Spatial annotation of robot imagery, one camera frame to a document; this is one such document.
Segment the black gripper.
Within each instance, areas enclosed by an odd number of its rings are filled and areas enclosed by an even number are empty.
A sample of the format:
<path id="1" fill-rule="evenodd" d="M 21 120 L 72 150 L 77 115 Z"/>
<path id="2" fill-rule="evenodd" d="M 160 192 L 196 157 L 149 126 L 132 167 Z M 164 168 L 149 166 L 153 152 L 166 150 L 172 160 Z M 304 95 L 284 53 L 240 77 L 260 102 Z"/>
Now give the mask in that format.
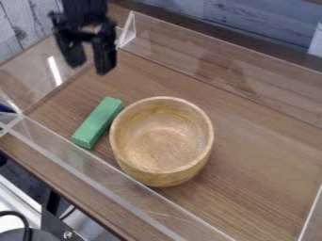
<path id="1" fill-rule="evenodd" d="M 117 65 L 116 23 L 108 17 L 108 0 L 61 0 L 62 10 L 50 11 L 53 36 L 66 64 L 76 68 L 86 60 L 82 41 L 92 41 L 96 73 Z"/>

